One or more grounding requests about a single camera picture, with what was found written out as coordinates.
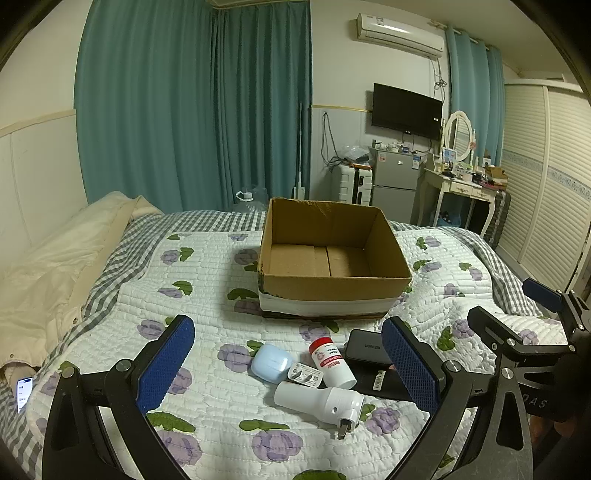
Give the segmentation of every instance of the phone screen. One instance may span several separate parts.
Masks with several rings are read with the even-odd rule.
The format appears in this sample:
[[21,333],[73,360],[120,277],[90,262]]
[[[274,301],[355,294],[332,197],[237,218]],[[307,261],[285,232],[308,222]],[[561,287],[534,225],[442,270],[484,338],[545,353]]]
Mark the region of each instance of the phone screen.
[[20,411],[27,403],[33,391],[33,377],[23,378],[17,382],[17,410]]

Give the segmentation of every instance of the plastic bag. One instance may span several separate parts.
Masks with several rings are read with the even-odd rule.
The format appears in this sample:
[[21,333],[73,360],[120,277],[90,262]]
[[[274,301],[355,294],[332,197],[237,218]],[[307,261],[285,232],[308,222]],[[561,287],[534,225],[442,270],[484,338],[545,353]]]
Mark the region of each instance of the plastic bag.
[[232,206],[233,212],[253,213],[266,212],[269,205],[267,189],[259,185],[255,187],[243,187],[236,192],[236,199]]
[[369,149],[361,145],[347,145],[339,149],[339,157],[359,164],[369,164]]

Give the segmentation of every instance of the cardboard box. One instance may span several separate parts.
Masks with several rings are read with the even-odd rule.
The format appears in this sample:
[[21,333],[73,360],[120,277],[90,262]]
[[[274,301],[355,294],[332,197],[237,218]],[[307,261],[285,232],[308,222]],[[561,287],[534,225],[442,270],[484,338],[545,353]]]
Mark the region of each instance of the cardboard box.
[[486,167],[485,168],[486,178],[492,181],[495,185],[499,185],[503,190],[507,188],[509,183],[509,177],[505,174],[505,171],[500,167]]
[[384,314],[410,280],[379,208],[271,199],[258,266],[263,311],[307,317]]

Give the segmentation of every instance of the white suitcase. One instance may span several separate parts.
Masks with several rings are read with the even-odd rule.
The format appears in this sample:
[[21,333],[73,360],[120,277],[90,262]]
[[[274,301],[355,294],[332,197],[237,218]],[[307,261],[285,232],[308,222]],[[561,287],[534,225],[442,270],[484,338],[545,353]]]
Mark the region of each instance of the white suitcase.
[[332,200],[369,205],[372,187],[371,170],[341,164],[335,167],[332,176]]

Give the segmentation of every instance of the pill bottle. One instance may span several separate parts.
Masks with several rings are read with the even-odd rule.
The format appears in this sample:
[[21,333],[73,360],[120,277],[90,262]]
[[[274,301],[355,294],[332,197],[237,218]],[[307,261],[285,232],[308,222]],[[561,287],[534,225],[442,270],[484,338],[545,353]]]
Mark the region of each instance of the pill bottle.
[[353,372],[330,337],[315,340],[310,345],[309,351],[316,368],[323,373],[327,387],[348,390],[357,383]]

